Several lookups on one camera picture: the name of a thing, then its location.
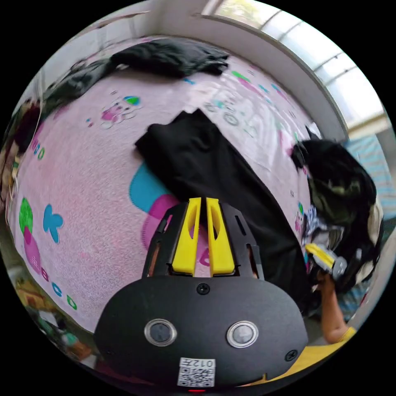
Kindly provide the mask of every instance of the bed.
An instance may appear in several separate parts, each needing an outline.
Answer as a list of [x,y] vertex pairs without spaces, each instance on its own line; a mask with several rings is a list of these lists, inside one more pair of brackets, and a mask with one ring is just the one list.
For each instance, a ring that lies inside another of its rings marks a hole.
[[[6,213],[30,276],[88,332],[112,295],[141,277],[149,241],[177,203],[134,143],[150,124],[196,108],[269,188],[301,242],[311,204],[307,170],[297,171],[289,155],[296,141],[308,138],[305,125],[312,120],[291,95],[234,56],[219,77],[172,80],[117,70],[40,125]],[[208,259],[202,232],[195,276],[209,275]]]

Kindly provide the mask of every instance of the black clothing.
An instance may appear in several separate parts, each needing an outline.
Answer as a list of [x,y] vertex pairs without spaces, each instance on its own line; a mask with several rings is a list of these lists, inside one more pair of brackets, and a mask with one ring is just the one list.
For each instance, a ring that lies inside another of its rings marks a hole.
[[182,78],[199,71],[220,75],[227,67],[228,54],[209,44],[185,38],[162,38],[134,45],[110,59],[140,71]]
[[301,247],[282,209],[201,110],[182,112],[168,125],[150,125],[136,147],[180,201],[218,198],[240,210],[260,247],[265,280],[304,308],[310,294],[308,276]]

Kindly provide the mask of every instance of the clothes pile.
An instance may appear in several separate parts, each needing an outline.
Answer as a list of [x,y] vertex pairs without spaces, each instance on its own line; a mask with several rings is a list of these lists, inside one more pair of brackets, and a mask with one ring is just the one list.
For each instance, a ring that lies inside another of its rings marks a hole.
[[369,174],[339,143],[312,139],[298,142],[291,158],[306,166],[312,207],[306,214],[305,243],[321,243],[349,265],[338,292],[367,280],[378,262],[383,213]]

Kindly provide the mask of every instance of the white wall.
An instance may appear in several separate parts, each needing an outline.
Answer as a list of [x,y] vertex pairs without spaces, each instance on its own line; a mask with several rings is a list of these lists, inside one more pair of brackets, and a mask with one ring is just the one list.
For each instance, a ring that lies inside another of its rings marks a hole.
[[131,14],[139,11],[150,11],[147,14],[137,15],[132,19],[124,19],[113,22],[99,31],[88,32],[71,42],[63,45],[44,64],[40,73],[37,73],[22,94],[16,109],[31,96],[38,96],[38,86],[41,81],[43,91],[50,84],[64,76],[79,59],[83,59],[100,50],[103,41],[105,45],[119,42],[133,37],[142,37],[155,33],[160,17],[160,10],[164,0],[146,0],[131,6],[122,8],[112,14],[105,15],[101,20],[113,18],[120,15]]
[[249,28],[201,17],[208,0],[165,0],[158,33],[210,42],[239,55],[271,74],[289,90],[313,118],[322,135],[342,140],[347,137],[343,118],[335,103],[318,87],[295,60],[272,38],[258,36]]

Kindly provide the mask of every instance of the sticker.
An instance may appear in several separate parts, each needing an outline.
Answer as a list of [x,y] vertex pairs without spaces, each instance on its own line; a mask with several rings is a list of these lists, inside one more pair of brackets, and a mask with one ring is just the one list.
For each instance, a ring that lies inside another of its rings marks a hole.
[[52,213],[52,206],[49,204],[44,210],[42,226],[44,232],[49,231],[54,242],[59,243],[58,228],[61,228],[63,226],[63,218],[58,213]]
[[33,232],[32,208],[26,198],[22,199],[21,207],[19,208],[19,227],[23,235],[25,233],[25,227],[28,227],[30,233]]
[[180,358],[177,385],[191,388],[214,387],[215,373],[215,359]]

